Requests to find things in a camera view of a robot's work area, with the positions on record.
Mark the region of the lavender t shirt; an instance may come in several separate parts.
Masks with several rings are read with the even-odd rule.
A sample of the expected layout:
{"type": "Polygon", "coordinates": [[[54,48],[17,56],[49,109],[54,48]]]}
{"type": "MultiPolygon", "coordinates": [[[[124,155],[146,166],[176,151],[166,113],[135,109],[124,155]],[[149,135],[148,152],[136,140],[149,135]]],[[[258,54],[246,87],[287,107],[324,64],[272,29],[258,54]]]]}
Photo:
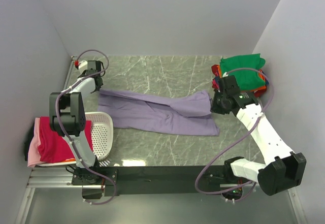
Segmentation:
{"type": "Polygon", "coordinates": [[[98,104],[98,110],[110,115],[116,128],[171,135],[219,135],[205,90],[182,98],[166,98],[101,89],[98,104]]]}

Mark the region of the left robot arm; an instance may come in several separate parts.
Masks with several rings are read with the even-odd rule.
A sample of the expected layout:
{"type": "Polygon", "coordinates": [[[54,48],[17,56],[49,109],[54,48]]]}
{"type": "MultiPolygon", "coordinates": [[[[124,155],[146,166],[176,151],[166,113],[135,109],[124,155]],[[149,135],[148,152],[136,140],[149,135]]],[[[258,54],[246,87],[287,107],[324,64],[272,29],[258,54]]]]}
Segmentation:
{"type": "Polygon", "coordinates": [[[76,159],[76,166],[84,168],[83,178],[89,184],[101,180],[98,158],[90,149],[86,138],[86,116],[83,99],[98,91],[103,85],[101,74],[104,64],[99,60],[85,61],[76,67],[83,67],[77,81],[62,92],[53,92],[49,97],[49,125],[68,144],[76,159]]]}

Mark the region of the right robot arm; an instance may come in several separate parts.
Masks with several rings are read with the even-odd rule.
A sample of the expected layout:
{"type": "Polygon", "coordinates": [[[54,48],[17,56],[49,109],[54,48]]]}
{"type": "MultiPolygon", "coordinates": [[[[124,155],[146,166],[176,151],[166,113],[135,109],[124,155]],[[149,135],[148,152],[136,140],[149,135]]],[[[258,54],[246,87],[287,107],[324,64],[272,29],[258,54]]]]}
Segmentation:
{"type": "Polygon", "coordinates": [[[249,161],[241,156],[224,162],[223,178],[229,183],[245,178],[257,182],[269,196],[301,184],[306,158],[295,153],[277,134],[267,120],[255,95],[241,91],[235,76],[218,80],[211,112],[230,114],[242,122],[263,155],[264,163],[249,161]]]}

